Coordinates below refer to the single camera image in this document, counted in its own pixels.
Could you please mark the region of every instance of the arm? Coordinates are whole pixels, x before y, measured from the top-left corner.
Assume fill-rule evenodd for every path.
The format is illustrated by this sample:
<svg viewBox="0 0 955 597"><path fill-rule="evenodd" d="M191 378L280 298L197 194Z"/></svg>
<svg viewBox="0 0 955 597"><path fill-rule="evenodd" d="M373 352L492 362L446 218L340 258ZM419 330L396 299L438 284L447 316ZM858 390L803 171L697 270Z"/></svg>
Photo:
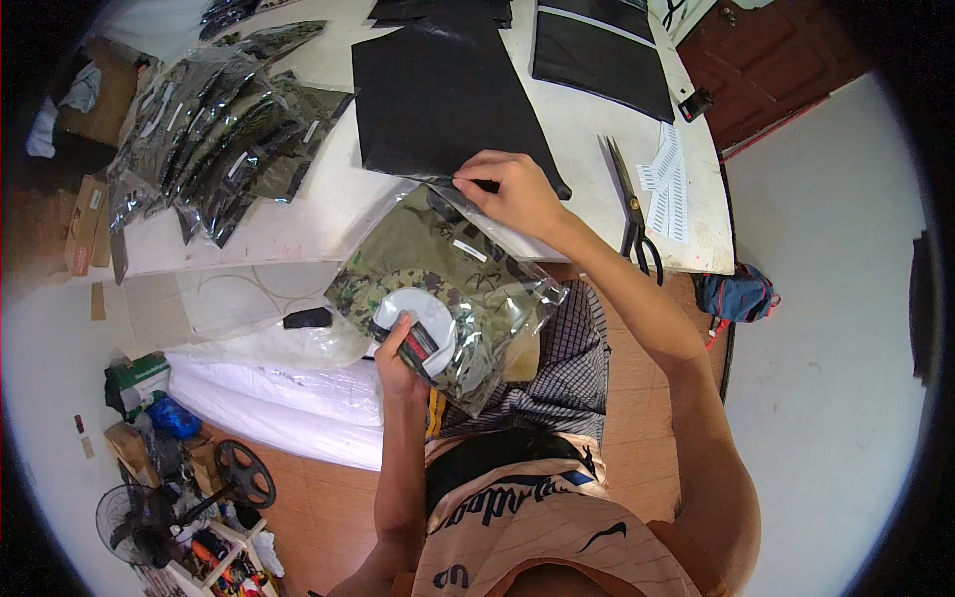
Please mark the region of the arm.
<svg viewBox="0 0 955 597"><path fill-rule="evenodd" d="M473 180L500 183L488 193ZM682 501L676 526L703 548L731 591L749 580L759 550L759 506L732 441L710 360L687 315L558 201L524 155L483 151L455 186L494 220L557 249L587 273L670 383Z"/></svg>
<svg viewBox="0 0 955 597"><path fill-rule="evenodd" d="M374 496L378 543L329 597L389 595L395 576L414 572L424 545L424 422L428 386L401 361L411 318L402 315L374 354L384 391L385 437Z"/></svg>

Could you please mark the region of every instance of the wooden door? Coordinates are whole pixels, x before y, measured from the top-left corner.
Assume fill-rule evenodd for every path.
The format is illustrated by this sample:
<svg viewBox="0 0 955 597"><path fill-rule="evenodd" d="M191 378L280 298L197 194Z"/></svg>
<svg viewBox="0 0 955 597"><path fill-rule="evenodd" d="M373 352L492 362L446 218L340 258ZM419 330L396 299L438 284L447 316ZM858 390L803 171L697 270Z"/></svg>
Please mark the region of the wooden door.
<svg viewBox="0 0 955 597"><path fill-rule="evenodd" d="M866 60L820 0L775 0L744 11L719 0L678 51L726 149L865 73Z"/></svg>

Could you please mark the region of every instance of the white tabletop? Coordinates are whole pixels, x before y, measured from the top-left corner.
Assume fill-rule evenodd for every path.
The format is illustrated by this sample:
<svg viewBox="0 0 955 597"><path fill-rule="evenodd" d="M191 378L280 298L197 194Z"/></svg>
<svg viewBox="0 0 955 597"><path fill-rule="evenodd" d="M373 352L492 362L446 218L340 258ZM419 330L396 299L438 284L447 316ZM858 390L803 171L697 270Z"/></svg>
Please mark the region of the white tabletop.
<svg viewBox="0 0 955 597"><path fill-rule="evenodd" d="M350 87L351 44L394 31L371 29L366 16L373 3L374 0L301 0L260 14L238 29L248 33L306 19L328 20L321 35L277 62L272 72L293 69L304 80ZM513 29L502 31L501 37L534 105L561 177L573 190L573 197L565 205L611 246L619 248L624 213L598 138L612 135L617 139L631 176L635 177L635 164L650 163L656 153L660 123L606 99L532 79L534 5L533 0L514 0ZM653 16L650 26L669 87L682 100L692 91L687 71ZM676 127L683 135L691 241L679 243L652 232L648 236L657 245L665 269L731 273L730 218L710 129L703 118L687 124L678 117ZM127 275L292 261L341 261L349 256L372 223L380 219L393 189L399 186L402 180L397 177L362 169L352 104L322 145L292 204L256 202L225 249L202 239L183 246L172 210L146 222L133 222L126 228ZM641 199L649 203L648 194ZM563 260L560 253L548 246L509 230L492 236L501 235L506 237L501 238L505 247L519 259ZM109 276L105 268L91 268L88 279Z"/></svg>

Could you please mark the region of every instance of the tiled floor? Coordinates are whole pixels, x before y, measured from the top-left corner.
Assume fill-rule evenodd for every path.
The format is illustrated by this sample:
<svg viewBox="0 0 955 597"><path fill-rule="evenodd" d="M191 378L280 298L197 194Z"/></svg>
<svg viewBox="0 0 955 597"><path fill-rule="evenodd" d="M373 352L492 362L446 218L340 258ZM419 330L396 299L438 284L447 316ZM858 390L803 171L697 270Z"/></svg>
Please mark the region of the tiled floor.
<svg viewBox="0 0 955 597"><path fill-rule="evenodd" d="M696 309L690 276L669 275L664 288L705 337L710 317ZM603 450L610 494L642 520L672 520L680 482L669 384L606 301L604 308L613 349ZM726 335L721 334L711 353L717 383L725 354ZM229 437L211 431L218 439ZM308 589L325 594L374 546L377 473L250 447L275 480L277 500L265 517L286 569L287 594L306 597Z"/></svg>

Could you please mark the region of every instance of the blue bag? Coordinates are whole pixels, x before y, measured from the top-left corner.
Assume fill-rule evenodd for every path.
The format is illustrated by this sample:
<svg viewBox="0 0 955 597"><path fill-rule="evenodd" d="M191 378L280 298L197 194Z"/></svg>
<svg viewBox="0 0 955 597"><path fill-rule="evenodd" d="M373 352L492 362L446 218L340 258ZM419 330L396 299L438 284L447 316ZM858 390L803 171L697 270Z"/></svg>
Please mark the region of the blue bag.
<svg viewBox="0 0 955 597"><path fill-rule="evenodd" d="M716 335L731 322L752 323L762 319L780 302L773 282L747 264L738 264L732 276L712 273L694 275L693 284L696 306L713 316L707 350L712 347Z"/></svg>
<svg viewBox="0 0 955 597"><path fill-rule="evenodd" d="M153 392L153 403L146 414L153 419L153 425L169 432L176 439L189 439L199 432L202 421L176 403L162 390Z"/></svg>

